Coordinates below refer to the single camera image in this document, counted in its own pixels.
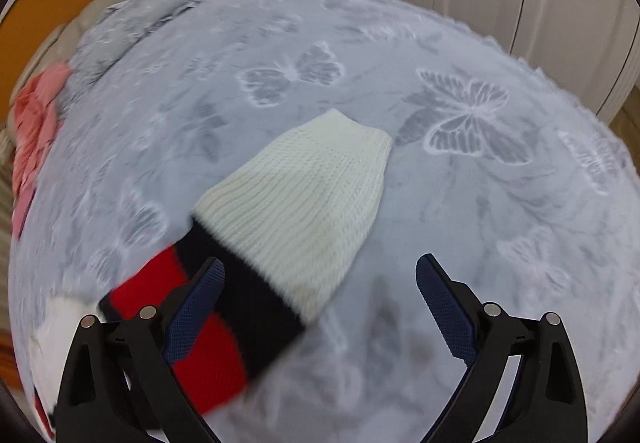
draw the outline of white cloth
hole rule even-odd
[[[47,298],[44,322],[31,333],[29,358],[33,384],[45,412],[51,414],[58,401],[58,391],[65,370],[66,356],[76,334],[78,322],[85,315],[98,314],[97,303],[85,304],[71,297]]]
[[[196,217],[310,323],[367,238],[390,149],[386,132],[331,109],[208,190]]]

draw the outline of sock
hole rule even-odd
[[[232,399],[321,314],[376,217],[391,138],[337,110],[294,128],[208,190],[193,226],[100,301],[108,321],[158,306],[209,257],[225,285],[172,365],[204,413]]]

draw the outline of metal screw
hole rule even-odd
[[[552,326],[557,326],[560,324],[560,317],[555,313],[547,313],[546,321],[549,322]]]
[[[83,328],[90,328],[94,325],[94,323],[95,317],[93,315],[85,315],[84,317],[82,317],[82,320],[80,320],[80,325]]]
[[[497,317],[500,315],[500,313],[502,313],[502,310],[500,309],[500,306],[498,306],[498,304],[488,302],[484,305],[484,312],[490,317]]]
[[[139,314],[140,314],[140,318],[144,320],[149,320],[149,318],[153,318],[156,316],[156,308],[154,308],[153,306],[144,306],[140,310]]]

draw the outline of butterfly pattern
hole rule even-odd
[[[327,42],[316,42],[298,60],[275,68],[253,68],[238,73],[238,81],[249,101],[258,107],[280,105],[294,82],[330,87],[344,76],[344,66],[336,60]]]
[[[583,140],[565,130],[559,130],[558,137],[573,156],[594,192],[601,196],[608,195],[618,180],[620,163],[606,136],[596,131],[593,137]]]
[[[404,122],[396,145],[416,141],[426,133],[422,146],[429,154],[485,157],[508,165],[531,161],[526,143],[497,119],[498,109],[509,100],[506,90],[426,69],[418,69],[417,74],[424,87],[406,101],[424,108]]]
[[[521,279],[518,287],[526,315],[540,316],[546,305],[570,291],[571,277],[551,262],[554,232],[546,225],[533,227],[526,235],[498,241],[498,252],[513,265]]]
[[[319,323],[207,415],[222,440],[420,441],[463,373],[415,287],[433,251],[510,314],[561,315],[596,441],[639,370],[640,178],[622,143],[544,74],[398,0],[167,1],[183,12],[61,95],[10,258],[27,394],[47,297],[100,299],[188,231],[208,188],[336,108],[395,136],[375,225]],[[125,6],[82,43],[113,46]]]

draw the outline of gray pillow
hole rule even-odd
[[[58,95],[60,117],[142,37],[202,0],[125,0],[87,30],[68,64],[74,73]]]

